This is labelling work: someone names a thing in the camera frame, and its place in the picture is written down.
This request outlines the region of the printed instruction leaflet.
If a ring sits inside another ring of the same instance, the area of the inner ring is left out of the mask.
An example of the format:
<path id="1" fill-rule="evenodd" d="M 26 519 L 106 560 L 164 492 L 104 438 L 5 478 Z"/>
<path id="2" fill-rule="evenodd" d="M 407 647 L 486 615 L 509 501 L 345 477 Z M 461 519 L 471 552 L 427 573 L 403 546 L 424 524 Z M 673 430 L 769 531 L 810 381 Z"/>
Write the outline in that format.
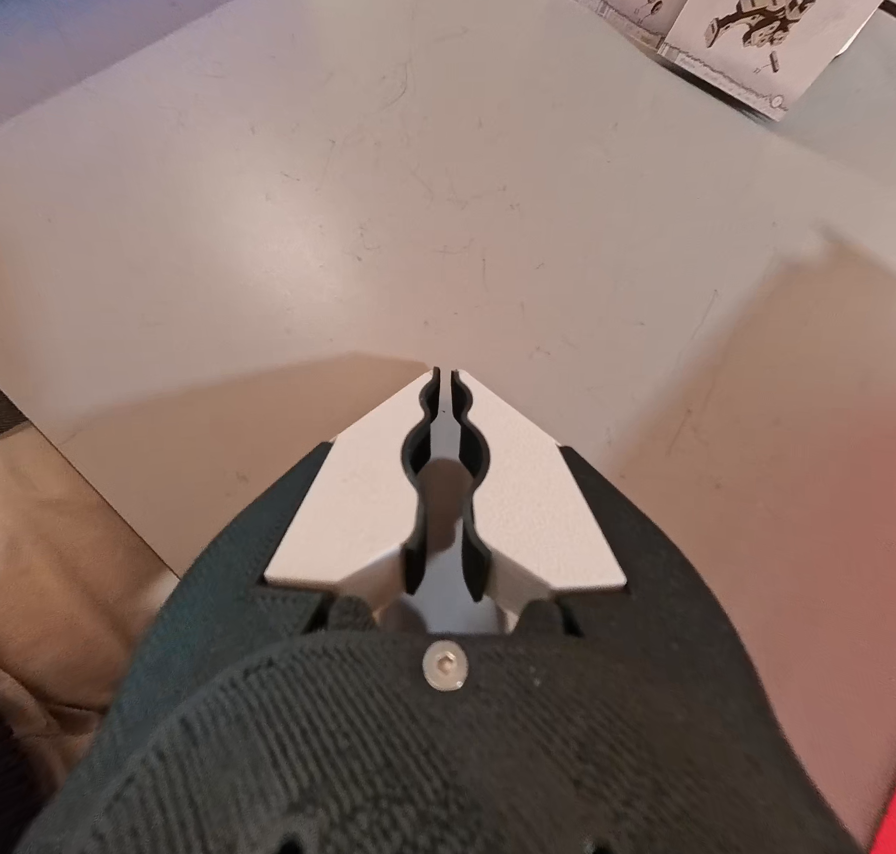
<path id="1" fill-rule="evenodd" d="M 574 0 L 659 58 L 779 121 L 885 0 Z"/>

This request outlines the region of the person's brown trousers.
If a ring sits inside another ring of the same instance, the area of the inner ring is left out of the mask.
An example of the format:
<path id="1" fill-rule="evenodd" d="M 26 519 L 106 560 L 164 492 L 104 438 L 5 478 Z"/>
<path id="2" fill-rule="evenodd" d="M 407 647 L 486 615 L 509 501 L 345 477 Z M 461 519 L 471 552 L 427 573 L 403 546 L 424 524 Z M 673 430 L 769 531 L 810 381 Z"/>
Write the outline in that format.
<path id="1" fill-rule="evenodd" d="M 2 852 L 84 757 L 178 581 L 37 428 L 2 434 Z"/>

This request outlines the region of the red object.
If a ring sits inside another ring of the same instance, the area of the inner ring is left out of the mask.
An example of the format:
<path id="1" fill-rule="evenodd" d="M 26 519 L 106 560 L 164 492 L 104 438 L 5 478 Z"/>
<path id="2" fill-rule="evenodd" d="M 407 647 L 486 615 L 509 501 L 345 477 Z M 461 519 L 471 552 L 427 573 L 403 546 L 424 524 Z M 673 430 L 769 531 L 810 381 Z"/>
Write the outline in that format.
<path id="1" fill-rule="evenodd" d="M 868 849 L 871 854 L 895 854 L 896 853 L 896 794 L 893 791 L 875 837 Z"/>

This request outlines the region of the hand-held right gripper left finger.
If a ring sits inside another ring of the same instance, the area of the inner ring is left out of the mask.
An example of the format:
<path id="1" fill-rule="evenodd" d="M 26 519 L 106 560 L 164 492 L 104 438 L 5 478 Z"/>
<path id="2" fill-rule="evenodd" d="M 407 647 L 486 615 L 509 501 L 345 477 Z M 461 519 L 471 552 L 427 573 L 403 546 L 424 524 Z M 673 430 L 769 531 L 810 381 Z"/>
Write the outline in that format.
<path id="1" fill-rule="evenodd" d="M 429 460 L 440 370 L 399 389 L 334 437 L 263 579 L 386 607 L 406 589 L 405 553 L 426 549 L 420 466 Z"/>

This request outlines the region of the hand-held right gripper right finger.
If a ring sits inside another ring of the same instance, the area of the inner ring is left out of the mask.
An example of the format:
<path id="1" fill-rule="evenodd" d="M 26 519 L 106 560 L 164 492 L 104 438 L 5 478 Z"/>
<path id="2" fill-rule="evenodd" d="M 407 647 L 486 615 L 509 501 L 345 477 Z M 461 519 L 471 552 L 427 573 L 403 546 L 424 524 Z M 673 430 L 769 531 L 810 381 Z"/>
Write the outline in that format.
<path id="1" fill-rule="evenodd" d="M 533 601 L 626 585 L 594 513 L 550 434 L 468 372 L 451 375 L 462 505 L 462 574 L 471 598 L 519 616 Z"/>

